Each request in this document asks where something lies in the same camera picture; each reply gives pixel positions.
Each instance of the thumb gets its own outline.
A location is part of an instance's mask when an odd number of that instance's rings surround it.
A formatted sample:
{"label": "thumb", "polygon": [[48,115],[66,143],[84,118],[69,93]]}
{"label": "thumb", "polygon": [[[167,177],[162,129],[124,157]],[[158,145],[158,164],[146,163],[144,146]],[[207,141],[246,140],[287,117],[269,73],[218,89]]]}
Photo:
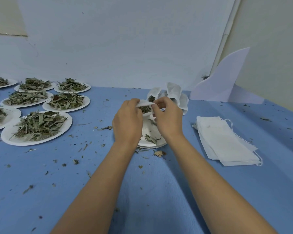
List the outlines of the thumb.
{"label": "thumb", "polygon": [[160,117],[163,112],[160,110],[158,105],[157,104],[152,104],[151,106],[152,106],[153,112],[155,114],[155,117]]}

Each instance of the person's right hand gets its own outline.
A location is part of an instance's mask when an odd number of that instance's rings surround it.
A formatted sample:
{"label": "person's right hand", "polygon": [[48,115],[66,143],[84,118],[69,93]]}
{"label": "person's right hand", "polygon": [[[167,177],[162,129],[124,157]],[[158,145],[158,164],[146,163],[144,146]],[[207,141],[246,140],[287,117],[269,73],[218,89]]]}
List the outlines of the person's right hand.
{"label": "person's right hand", "polygon": [[183,136],[182,110],[168,97],[159,98],[154,103],[152,104],[153,116],[164,139],[169,142],[173,137]]}

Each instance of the forearm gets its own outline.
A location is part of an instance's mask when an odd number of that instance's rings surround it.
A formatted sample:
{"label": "forearm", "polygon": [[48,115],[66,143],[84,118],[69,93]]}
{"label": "forearm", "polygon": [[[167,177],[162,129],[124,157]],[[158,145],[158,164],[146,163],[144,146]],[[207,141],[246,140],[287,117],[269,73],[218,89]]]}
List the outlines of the forearm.
{"label": "forearm", "polygon": [[185,139],[169,142],[211,233],[276,233]]}
{"label": "forearm", "polygon": [[133,146],[114,143],[86,186],[52,230],[55,233],[107,233]]}

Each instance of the blue tabletop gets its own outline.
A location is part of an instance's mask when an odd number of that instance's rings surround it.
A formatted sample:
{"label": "blue tabletop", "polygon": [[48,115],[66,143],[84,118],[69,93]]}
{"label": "blue tabletop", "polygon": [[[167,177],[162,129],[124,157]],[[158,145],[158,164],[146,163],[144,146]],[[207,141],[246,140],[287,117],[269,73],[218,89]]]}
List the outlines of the blue tabletop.
{"label": "blue tabletop", "polygon": [[[13,87],[0,89],[0,101],[13,91]],[[73,125],[62,136],[27,147],[0,141],[0,233],[49,233],[89,180],[86,171],[96,170],[113,143],[112,130],[94,127],[110,126],[124,100],[146,98],[147,93],[92,87],[83,93],[91,99],[89,106],[69,113]],[[196,116],[230,119],[239,136],[253,139],[263,158],[261,167],[223,167],[219,161],[207,161],[279,233],[293,233],[293,113],[269,101],[243,106],[190,100],[188,108],[184,134],[206,159],[198,133],[191,127]],[[22,115],[35,110],[43,109],[21,109]],[[37,150],[26,153],[29,149]],[[161,149],[167,153],[165,158],[153,156],[152,150],[133,155],[117,200],[120,212],[114,213],[109,233],[209,233],[170,147]],[[23,194],[29,185],[34,188]]]}

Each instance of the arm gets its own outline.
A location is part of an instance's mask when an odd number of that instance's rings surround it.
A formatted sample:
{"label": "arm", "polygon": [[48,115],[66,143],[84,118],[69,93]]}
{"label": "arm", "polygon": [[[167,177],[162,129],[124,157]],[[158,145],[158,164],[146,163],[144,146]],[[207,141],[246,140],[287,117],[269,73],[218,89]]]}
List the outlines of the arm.
{"label": "arm", "polygon": [[125,101],[112,125],[115,142],[51,234],[107,233],[125,171],[142,132],[139,99]]}
{"label": "arm", "polygon": [[172,148],[211,233],[276,233],[187,141],[181,109],[167,97],[154,103],[157,127]]}

